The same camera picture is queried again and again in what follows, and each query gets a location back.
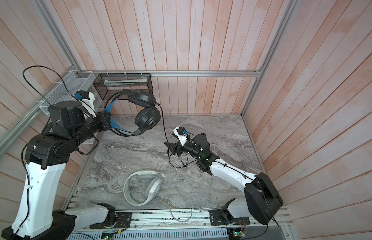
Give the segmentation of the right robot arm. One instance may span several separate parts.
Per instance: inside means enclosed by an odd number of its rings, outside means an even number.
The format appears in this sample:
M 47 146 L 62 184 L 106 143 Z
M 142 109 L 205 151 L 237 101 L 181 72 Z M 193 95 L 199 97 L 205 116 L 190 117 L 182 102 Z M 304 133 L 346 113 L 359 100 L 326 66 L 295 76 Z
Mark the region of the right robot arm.
M 193 139 L 179 135 L 177 131 L 173 136 L 178 138 L 176 143 L 164 143 L 173 155 L 190 155 L 202 172 L 228 182 L 244 195 L 241 199 L 229 200 L 222 207 L 222 218 L 227 224 L 252 217 L 258 223 L 267 225 L 275 218 L 284 202 L 268 175 L 248 173 L 227 163 L 210 150 L 205 133 Z

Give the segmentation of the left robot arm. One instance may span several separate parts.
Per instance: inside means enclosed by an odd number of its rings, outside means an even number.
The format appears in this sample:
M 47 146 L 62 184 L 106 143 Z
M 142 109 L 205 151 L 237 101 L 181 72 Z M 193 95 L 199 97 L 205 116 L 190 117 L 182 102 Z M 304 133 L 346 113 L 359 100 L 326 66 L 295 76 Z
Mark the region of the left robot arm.
M 2 231 L 6 240 L 64 240 L 73 231 L 101 225 L 113 228 L 115 208 L 96 204 L 80 211 L 54 210 L 54 198 L 70 154 L 80 144 L 116 124 L 110 107 L 94 114 L 78 101 L 63 101 L 48 109 L 51 121 L 21 152 L 25 186 L 15 221 Z

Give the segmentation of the black headphones with blue band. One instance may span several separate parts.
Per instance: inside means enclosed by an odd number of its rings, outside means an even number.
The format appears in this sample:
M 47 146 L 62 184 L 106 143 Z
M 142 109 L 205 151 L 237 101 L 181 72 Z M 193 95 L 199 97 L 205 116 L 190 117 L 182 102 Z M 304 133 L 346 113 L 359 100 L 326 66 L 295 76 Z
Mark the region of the black headphones with blue band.
M 124 89 L 111 95 L 106 101 L 104 111 L 111 113 L 113 104 L 122 96 L 126 96 L 130 103 L 140 106 L 143 109 L 136 115 L 135 125 L 138 128 L 133 132 L 123 129 L 113 118 L 110 118 L 111 131 L 114 134 L 120 137 L 139 136 L 146 131 L 151 130 L 160 122 L 162 116 L 161 112 L 157 108 L 159 104 L 157 103 L 155 96 L 139 89 Z

